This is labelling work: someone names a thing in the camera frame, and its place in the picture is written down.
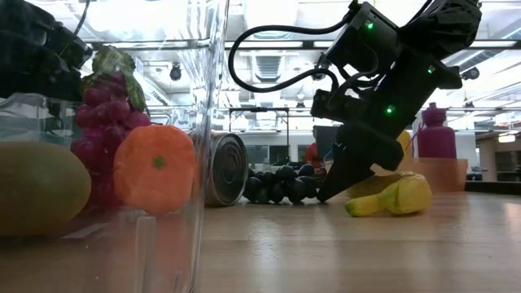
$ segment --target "clear plastic container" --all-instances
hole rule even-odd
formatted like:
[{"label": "clear plastic container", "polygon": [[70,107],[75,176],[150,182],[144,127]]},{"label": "clear plastic container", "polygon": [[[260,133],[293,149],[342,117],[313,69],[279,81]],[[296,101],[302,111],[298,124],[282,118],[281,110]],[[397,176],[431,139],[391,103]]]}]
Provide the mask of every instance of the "clear plastic container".
[{"label": "clear plastic container", "polygon": [[[0,68],[20,79],[0,81],[0,292],[194,291],[227,1],[91,1],[77,36],[94,73],[72,33],[85,1],[26,4],[16,45],[36,49],[16,57],[50,58]],[[153,81],[158,56],[189,94]]]}]

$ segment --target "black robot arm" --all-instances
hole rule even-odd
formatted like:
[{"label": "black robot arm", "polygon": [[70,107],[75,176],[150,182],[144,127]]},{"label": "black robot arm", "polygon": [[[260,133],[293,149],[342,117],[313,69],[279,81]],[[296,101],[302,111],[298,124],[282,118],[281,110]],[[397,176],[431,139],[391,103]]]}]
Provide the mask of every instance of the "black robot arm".
[{"label": "black robot arm", "polygon": [[[370,171],[372,164],[388,170],[397,168],[403,152],[396,138],[412,124],[434,90],[462,87],[459,68],[449,68],[441,59],[467,48],[475,39],[480,20],[481,12],[473,0],[428,1],[401,28],[368,2],[350,4],[333,45],[318,60],[314,71],[299,76],[302,79],[324,73],[335,65],[346,79],[339,86],[332,77],[331,91],[318,90],[311,108],[312,116],[344,123],[336,136],[334,163],[318,192],[319,200],[326,201],[374,175]],[[271,26],[252,30],[273,29],[284,30]],[[233,58],[243,36],[251,34],[251,30],[246,31],[230,51],[230,73],[241,86],[244,82],[234,74]],[[348,75],[344,71],[347,64],[358,73]],[[359,81],[360,77],[370,79]],[[256,90],[251,85],[245,88]],[[348,89],[358,97],[346,95]]]}]

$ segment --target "can lid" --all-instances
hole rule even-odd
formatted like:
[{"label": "can lid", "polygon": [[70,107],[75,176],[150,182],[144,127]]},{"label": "can lid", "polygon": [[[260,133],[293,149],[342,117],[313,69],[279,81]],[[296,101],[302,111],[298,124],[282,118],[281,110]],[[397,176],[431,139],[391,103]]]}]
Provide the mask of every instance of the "can lid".
[{"label": "can lid", "polygon": [[212,152],[212,195],[221,205],[231,205],[240,199],[246,183],[246,147],[235,134],[214,139],[217,144]]}]

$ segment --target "green led light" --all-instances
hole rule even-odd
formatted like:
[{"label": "green led light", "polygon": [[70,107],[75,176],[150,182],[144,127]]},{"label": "green led light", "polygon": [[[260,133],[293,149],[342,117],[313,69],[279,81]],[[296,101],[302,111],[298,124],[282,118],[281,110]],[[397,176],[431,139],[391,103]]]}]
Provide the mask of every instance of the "green led light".
[{"label": "green led light", "polygon": [[394,106],[389,105],[389,106],[387,106],[387,108],[385,109],[385,113],[386,113],[387,115],[391,115],[395,110],[396,110],[396,109],[394,108]]}]

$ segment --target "window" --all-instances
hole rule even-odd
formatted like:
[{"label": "window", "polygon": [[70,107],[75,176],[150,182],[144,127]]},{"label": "window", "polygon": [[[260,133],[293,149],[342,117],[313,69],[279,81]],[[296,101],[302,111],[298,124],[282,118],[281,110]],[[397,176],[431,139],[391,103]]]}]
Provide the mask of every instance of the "window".
[{"label": "window", "polygon": [[263,164],[268,157],[268,146],[246,146],[249,164]]},{"label": "window", "polygon": [[269,163],[275,164],[289,157],[288,146],[269,146]]},{"label": "window", "polygon": [[299,145],[299,162],[304,162],[309,145]]}]

